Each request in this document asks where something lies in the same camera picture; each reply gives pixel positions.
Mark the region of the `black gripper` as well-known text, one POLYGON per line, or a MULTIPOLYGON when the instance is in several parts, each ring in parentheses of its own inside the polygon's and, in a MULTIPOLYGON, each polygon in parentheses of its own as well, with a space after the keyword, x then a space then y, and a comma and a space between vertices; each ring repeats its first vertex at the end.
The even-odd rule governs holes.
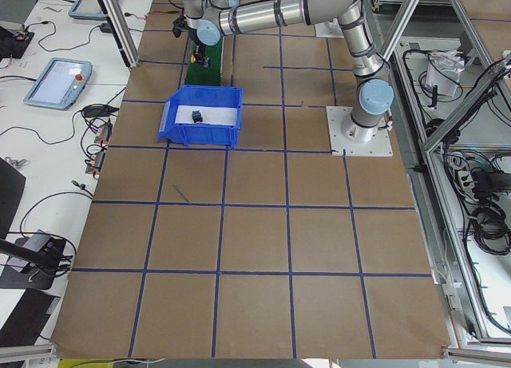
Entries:
POLYGON ((210 59, 207 56, 207 46, 205 44, 199 44, 195 48, 196 63, 203 63, 204 68, 210 66, 210 59))

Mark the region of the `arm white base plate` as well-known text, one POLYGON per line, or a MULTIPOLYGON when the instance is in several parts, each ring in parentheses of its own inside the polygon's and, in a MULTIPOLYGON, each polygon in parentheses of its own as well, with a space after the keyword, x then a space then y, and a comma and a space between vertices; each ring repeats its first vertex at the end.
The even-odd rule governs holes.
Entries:
POLYGON ((344 38, 343 32, 336 21, 315 24, 315 35, 319 38, 344 38))
POLYGON ((350 106, 327 106, 327 125, 333 156, 390 157, 393 150, 386 129, 379 130, 382 118, 373 128, 362 128, 352 121, 350 106))

